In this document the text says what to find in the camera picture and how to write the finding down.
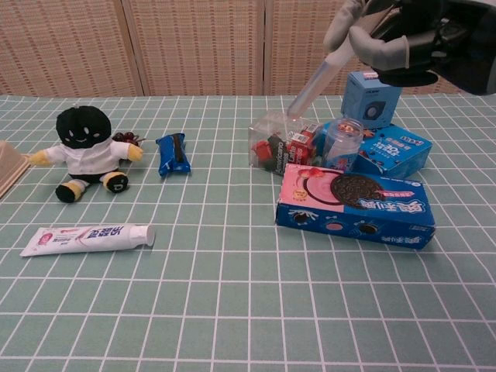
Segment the right robot hand grey fingers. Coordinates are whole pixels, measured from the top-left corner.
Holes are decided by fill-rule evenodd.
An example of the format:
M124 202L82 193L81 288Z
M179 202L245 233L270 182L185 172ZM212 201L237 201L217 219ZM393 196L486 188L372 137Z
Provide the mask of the right robot hand grey fingers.
M326 31L326 53L349 41L354 55L396 87L438 81L432 53L447 0L345 0Z

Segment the clear tube white cap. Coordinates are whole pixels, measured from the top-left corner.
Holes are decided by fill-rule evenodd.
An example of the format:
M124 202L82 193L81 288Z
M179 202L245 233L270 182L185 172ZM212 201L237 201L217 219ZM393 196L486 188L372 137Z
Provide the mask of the clear tube white cap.
M349 38L346 37L337 50L325 57L319 68L311 76L295 100L289 105L286 113L287 117L293 120L302 117L314 100L323 93L353 55L353 48L350 45Z

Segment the white toothpaste tube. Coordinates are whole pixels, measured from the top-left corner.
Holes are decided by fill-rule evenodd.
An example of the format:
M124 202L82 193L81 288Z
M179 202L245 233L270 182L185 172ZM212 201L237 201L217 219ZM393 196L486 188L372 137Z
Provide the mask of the white toothpaste tube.
M152 246L155 231L152 226L114 224L63 228L39 228L28 242L21 257L63 253L88 253L132 250Z

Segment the light blue cube carton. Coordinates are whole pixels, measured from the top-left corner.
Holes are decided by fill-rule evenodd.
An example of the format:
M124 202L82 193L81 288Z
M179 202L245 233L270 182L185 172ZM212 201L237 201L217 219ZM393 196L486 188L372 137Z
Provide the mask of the light blue cube carton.
M358 120L365 129L391 124L402 88L384 84L373 71L348 73L341 113Z

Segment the blue Oreo carton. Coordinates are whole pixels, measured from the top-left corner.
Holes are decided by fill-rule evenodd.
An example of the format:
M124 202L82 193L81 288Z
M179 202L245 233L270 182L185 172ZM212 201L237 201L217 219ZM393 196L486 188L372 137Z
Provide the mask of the blue Oreo carton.
M427 139L394 124L365 129L352 171L407 178L425 166L431 148Z

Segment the clear plastic jar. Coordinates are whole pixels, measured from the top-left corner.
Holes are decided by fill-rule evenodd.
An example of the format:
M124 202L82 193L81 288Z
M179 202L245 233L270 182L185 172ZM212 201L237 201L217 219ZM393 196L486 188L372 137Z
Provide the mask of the clear plastic jar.
M363 141L363 125L350 118L335 119L325 131L322 166L350 171Z

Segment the red Latte coffee packet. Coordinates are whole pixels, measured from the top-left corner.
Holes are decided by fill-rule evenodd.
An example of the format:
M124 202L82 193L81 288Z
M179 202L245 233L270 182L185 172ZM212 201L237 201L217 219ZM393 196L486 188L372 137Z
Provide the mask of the red Latte coffee packet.
M286 148L290 164L311 165L317 156L316 131L289 132Z

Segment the clear plastic bag of snacks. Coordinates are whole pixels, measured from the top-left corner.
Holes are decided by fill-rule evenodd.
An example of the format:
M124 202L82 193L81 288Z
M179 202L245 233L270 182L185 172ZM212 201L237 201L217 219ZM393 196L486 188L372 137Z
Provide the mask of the clear plastic bag of snacks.
M266 162L271 158L271 151L268 138L272 135L278 135L283 141L288 141L288 134L291 131L300 133L307 129L310 132L316 131L316 148L317 136L321 126L310 119L289 119L283 112L269 111L252 124L248 129L249 139L249 164L252 167L268 171L265 167Z

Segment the black Americano coffee packet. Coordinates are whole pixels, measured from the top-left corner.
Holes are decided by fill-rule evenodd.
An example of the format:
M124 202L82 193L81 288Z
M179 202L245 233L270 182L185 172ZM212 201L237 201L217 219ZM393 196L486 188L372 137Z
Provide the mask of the black Americano coffee packet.
M267 141L271 151L271 158L266 162L265 167L268 171L282 176L289 159L287 143L275 134L269 137Z

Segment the pink and blue Oreo box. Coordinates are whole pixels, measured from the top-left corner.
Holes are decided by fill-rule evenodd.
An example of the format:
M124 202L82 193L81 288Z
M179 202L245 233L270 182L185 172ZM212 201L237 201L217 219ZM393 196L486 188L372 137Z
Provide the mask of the pink and blue Oreo box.
M297 164L285 168L276 223L416 250L436 231L420 182Z

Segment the bamboo folding screen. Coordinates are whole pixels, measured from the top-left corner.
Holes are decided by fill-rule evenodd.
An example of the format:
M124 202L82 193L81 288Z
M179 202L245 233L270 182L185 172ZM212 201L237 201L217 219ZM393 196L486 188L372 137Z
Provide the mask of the bamboo folding screen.
M0 95L294 95L344 0L0 0Z

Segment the small blue Oreo snack packet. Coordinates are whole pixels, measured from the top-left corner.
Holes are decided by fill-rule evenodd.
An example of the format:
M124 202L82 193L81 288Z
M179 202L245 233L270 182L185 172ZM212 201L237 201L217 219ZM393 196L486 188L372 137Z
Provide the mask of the small blue Oreo snack packet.
M170 173L190 173L191 165L185 154L185 135L174 133L156 139L160 152L158 174L166 177Z

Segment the green grid tablecloth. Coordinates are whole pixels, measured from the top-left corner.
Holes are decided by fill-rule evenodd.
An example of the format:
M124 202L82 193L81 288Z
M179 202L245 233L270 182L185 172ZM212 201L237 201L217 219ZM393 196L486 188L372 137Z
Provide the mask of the green grid tablecloth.
M496 95L400 98L432 149L423 250L276 226L247 128L284 96L93 98L144 138L129 188L58 201L64 166L0 199L0 372L496 372ZM185 135L190 173L158 174ZM150 225L152 246L21 257L39 228Z

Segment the black-headed plush doll white coat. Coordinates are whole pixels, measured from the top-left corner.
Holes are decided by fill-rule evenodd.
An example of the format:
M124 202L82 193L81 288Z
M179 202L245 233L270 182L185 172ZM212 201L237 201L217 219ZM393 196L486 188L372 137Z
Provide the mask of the black-headed plush doll white coat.
M76 202L91 184L101 183L107 191L126 190L129 179L119 170L121 160L140 161L143 150L134 143L112 138L108 116L99 108L79 105L57 116L60 144L36 152L29 162L36 166L66 164L70 180L55 190L61 202Z

